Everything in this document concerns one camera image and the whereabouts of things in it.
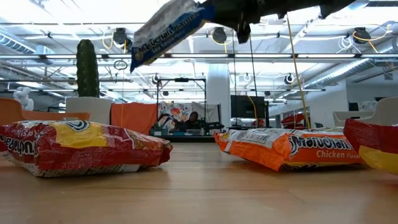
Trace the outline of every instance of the red ramen package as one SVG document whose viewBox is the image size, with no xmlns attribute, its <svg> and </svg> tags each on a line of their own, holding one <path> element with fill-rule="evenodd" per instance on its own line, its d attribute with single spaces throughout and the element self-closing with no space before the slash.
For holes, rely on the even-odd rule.
<svg viewBox="0 0 398 224">
<path fill-rule="evenodd" d="M 343 133 L 263 128 L 215 138 L 223 152 L 274 170 L 363 163 Z"/>
<path fill-rule="evenodd" d="M 0 126 L 0 156 L 34 176 L 135 172 L 170 159 L 169 141 L 89 121 Z"/>
<path fill-rule="evenodd" d="M 344 135 L 370 167 L 398 174 L 397 126 L 380 126 L 347 119 Z"/>
</svg>

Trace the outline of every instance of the green cactus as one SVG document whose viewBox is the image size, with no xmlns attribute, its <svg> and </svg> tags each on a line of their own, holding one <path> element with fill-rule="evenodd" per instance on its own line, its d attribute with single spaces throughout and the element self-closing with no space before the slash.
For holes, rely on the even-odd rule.
<svg viewBox="0 0 398 224">
<path fill-rule="evenodd" d="M 97 58 L 90 40 L 81 40 L 77 45 L 76 59 L 79 96 L 100 97 Z"/>
</svg>

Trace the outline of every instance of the colorful artwork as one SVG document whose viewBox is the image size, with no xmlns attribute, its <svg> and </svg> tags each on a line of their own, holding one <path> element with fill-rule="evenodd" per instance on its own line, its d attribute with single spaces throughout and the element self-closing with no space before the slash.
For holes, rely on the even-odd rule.
<svg viewBox="0 0 398 224">
<path fill-rule="evenodd" d="M 192 104 L 191 103 L 166 103 L 166 102 L 159 102 L 158 105 L 159 116 L 162 114 L 169 114 L 177 121 L 186 121 L 188 120 L 190 114 L 192 113 Z M 164 117 L 162 120 L 159 121 L 160 125 L 163 125 L 163 122 L 167 118 Z M 174 121 L 168 121 L 165 124 L 164 128 L 169 130 L 174 128 Z"/>
</svg>

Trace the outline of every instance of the wooden table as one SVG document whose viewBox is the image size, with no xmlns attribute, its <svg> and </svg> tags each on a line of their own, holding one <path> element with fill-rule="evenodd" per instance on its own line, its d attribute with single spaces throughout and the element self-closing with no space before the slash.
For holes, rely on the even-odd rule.
<svg viewBox="0 0 398 224">
<path fill-rule="evenodd" d="M 274 172 L 214 143 L 174 145 L 131 174 L 39 179 L 0 161 L 0 223 L 398 223 L 398 176 Z"/>
</svg>

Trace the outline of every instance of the computer screen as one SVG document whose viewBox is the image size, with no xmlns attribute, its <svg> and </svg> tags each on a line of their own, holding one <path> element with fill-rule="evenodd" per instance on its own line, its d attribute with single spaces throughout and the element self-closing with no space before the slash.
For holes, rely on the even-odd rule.
<svg viewBox="0 0 398 224">
<path fill-rule="evenodd" d="M 264 97 L 250 96 L 256 105 L 258 119 L 266 118 L 266 108 Z M 256 118 L 254 115 L 254 105 L 248 96 L 231 95 L 231 117 L 232 118 Z"/>
</svg>

